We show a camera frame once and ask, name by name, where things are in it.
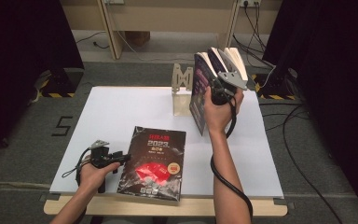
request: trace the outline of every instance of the forearm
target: forearm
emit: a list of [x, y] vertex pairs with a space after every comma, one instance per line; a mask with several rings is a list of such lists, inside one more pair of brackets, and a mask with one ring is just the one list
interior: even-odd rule
[[[226, 135], [223, 132], [210, 132], [210, 136], [216, 170], [228, 182], [243, 191], [228, 148]], [[250, 223], [246, 202], [216, 177], [213, 179], [213, 196], [217, 223]]]
[[86, 209], [96, 191], [79, 188], [50, 224], [74, 223]]

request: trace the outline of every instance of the yellow and black tape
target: yellow and black tape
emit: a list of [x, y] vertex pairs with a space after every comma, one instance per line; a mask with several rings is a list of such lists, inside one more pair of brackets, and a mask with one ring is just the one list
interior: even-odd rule
[[53, 81], [46, 80], [39, 90], [39, 97], [51, 97], [51, 98], [62, 98], [62, 97], [74, 97], [75, 90], [72, 86], [68, 88], [58, 87]]
[[292, 94], [289, 86], [282, 90], [271, 93], [271, 91], [267, 91], [266, 89], [261, 88], [259, 78], [256, 74], [252, 75], [252, 80], [255, 82], [255, 92], [259, 98], [273, 100], [295, 100], [295, 96]]

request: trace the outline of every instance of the person's right hand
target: person's right hand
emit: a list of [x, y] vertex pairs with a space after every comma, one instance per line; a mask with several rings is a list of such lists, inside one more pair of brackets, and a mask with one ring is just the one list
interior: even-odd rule
[[[237, 89], [231, 103], [237, 107], [236, 113], [240, 112], [241, 103], [243, 100], [243, 90]], [[231, 107], [229, 103], [224, 105], [214, 105], [212, 102], [211, 88], [207, 87], [204, 95], [204, 117], [208, 125], [209, 132], [224, 133], [225, 128], [231, 121]]]

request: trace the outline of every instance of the red book cover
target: red book cover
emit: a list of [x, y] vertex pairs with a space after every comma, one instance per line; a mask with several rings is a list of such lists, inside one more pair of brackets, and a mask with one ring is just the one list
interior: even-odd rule
[[186, 132], [136, 126], [117, 193], [180, 201]]

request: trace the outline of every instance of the book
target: book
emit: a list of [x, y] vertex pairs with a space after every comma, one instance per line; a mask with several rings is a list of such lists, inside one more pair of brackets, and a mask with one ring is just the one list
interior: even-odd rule
[[180, 201], [186, 132], [136, 126], [117, 193]]
[[248, 82], [248, 75], [246, 73], [245, 63], [240, 55], [240, 52], [237, 48], [225, 48], [224, 51], [221, 49], [218, 50], [222, 58], [222, 61], [225, 63], [228, 72], [238, 72], [241, 75], [244, 86]]
[[236, 79], [234, 78], [234, 83], [227, 84], [227, 82], [223, 80], [223, 77], [219, 80], [223, 83], [226, 92], [230, 92], [231, 95], [235, 94], [237, 88], [246, 89], [247, 75], [244, 69], [245, 66], [242, 59], [238, 59], [238, 57], [241, 57], [240, 54], [238, 53], [237, 55], [236, 53], [238, 53], [238, 50], [235, 49], [232, 51], [228, 49], [227, 53], [225, 53], [221, 49], [209, 48], [207, 52], [197, 52], [194, 54], [193, 89], [191, 92], [189, 110], [201, 135], [203, 135], [206, 128], [206, 122], [203, 117], [203, 97], [206, 88], [211, 86], [211, 83], [213, 83], [215, 79], [220, 78], [222, 73], [238, 72], [240, 76], [236, 76]]

